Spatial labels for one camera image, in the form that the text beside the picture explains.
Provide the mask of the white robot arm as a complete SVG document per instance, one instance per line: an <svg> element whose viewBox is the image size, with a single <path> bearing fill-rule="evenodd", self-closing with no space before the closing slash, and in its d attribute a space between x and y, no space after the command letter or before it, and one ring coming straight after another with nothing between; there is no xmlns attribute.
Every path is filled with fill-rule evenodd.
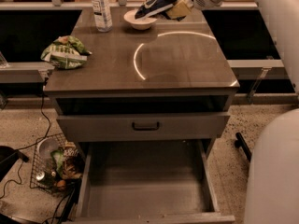
<svg viewBox="0 0 299 224"><path fill-rule="evenodd" d="M189 0L200 10L224 0ZM279 55L271 88L299 85L299 0L253 0ZM299 224L299 109L281 114L261 131L249 162L244 224Z"/></svg>

